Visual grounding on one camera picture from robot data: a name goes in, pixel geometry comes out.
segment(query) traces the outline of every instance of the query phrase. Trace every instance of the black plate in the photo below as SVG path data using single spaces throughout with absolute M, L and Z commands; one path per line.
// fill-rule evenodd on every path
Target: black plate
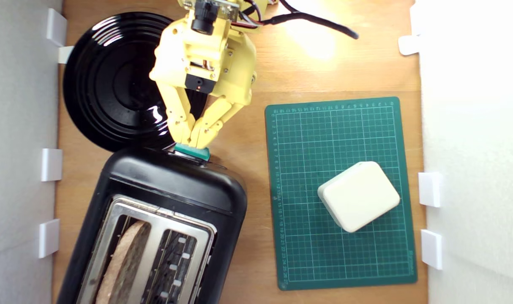
M 172 22 L 129 12 L 89 29 L 74 46 L 63 77 L 65 105 L 74 124 L 98 146 L 163 149 L 174 141 L 157 85 L 149 77 L 161 33 Z M 187 90 L 198 119 L 207 94 Z

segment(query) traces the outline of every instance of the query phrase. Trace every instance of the wooden table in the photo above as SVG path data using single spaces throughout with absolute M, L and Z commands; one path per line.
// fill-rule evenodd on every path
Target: wooden table
M 403 57 L 397 38 L 410 34 L 413 0 L 290 0 L 301 11 L 351 26 L 353 40 L 305 21 L 266 26 L 251 34 L 258 51 L 258 80 L 252 105 L 233 117 L 212 143 L 214 156 L 240 173 L 248 185 L 249 206 L 229 269 L 223 304 L 427 303 L 427 267 L 421 263 L 420 229 L 425 209 L 418 204 L 417 172 L 423 170 L 420 80 L 417 56 Z M 96 22 L 120 12 L 150 11 L 172 19 L 185 15 L 175 0 L 65 0 L 67 44 Z M 268 15 L 286 12 L 282 6 Z M 273 103 L 398 96 L 409 168 L 419 279 L 413 285 L 281 292 L 276 282 L 272 237 L 264 108 Z M 60 96 L 59 146 L 63 179 L 57 185 L 56 217 L 61 219 L 60 250 L 54 256 L 53 294 L 57 297 L 83 216 L 110 152 L 84 138 Z

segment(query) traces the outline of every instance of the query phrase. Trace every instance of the yellow robotic arm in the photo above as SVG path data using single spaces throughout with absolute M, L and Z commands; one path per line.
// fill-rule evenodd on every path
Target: yellow robotic arm
M 245 32 L 251 19 L 239 12 L 257 5 L 263 13 L 268 0 L 178 0 L 189 10 L 171 23 L 155 50 L 150 78 L 156 81 L 175 142 L 206 148 L 234 114 L 251 102 L 255 46 Z M 217 99 L 195 121 L 185 88 Z

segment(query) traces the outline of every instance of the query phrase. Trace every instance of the cutting mat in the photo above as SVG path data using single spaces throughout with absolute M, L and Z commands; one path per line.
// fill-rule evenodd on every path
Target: cutting mat
M 398 98 L 268 106 L 266 133 L 281 290 L 417 280 Z M 317 189 L 359 161 L 379 163 L 401 202 L 348 233 L 335 224 Z

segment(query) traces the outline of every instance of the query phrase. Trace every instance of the black cable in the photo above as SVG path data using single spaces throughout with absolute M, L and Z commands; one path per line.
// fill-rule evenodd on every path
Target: black cable
M 285 0 L 279 0 L 279 2 L 281 2 L 281 4 L 285 6 L 285 8 L 287 8 L 287 10 L 290 12 L 299 12 L 299 10 L 293 8 L 292 5 L 288 4 Z
M 252 8 L 252 10 L 253 10 L 253 11 L 252 11 L 251 13 L 249 13 L 249 14 L 245 13 L 245 11 L 249 9 L 249 8 L 248 8 L 248 9 L 246 9 L 245 11 L 243 11 L 243 13 L 244 13 L 245 15 L 249 16 L 249 15 L 250 15 L 250 14 L 252 14 L 254 11 L 256 11 L 256 13 L 257 13 L 257 15 L 258 15 L 258 21 L 262 21 L 262 13 L 260 12 L 260 9 L 259 9 L 259 7 L 258 7 L 257 3 L 256 3 L 254 0 L 244 0 L 244 1 L 245 1 L 245 2 L 247 2 L 247 3 L 249 3 L 249 4 L 251 5 L 249 8 Z
M 320 17 L 313 16 L 313 15 L 307 14 L 305 12 L 300 12 L 299 10 L 293 8 L 290 4 L 288 4 L 288 2 L 286 2 L 286 0 L 279 0 L 279 2 L 281 2 L 281 4 L 283 6 L 285 6 L 285 8 L 287 8 L 291 13 L 285 14 L 285 15 L 274 16 L 267 20 L 262 20 L 262 24 L 276 25 L 276 24 L 287 22 L 290 20 L 303 19 L 303 20 L 307 20 L 312 23 L 317 23 L 319 25 L 323 25 L 324 27 L 329 27 L 330 29 L 334 29 L 336 31 L 344 33 L 345 35 L 347 35 L 353 39 L 359 38 L 359 35 L 355 31 L 353 31 L 352 29 L 349 29 L 345 25 L 337 24 L 330 20 L 322 19 Z

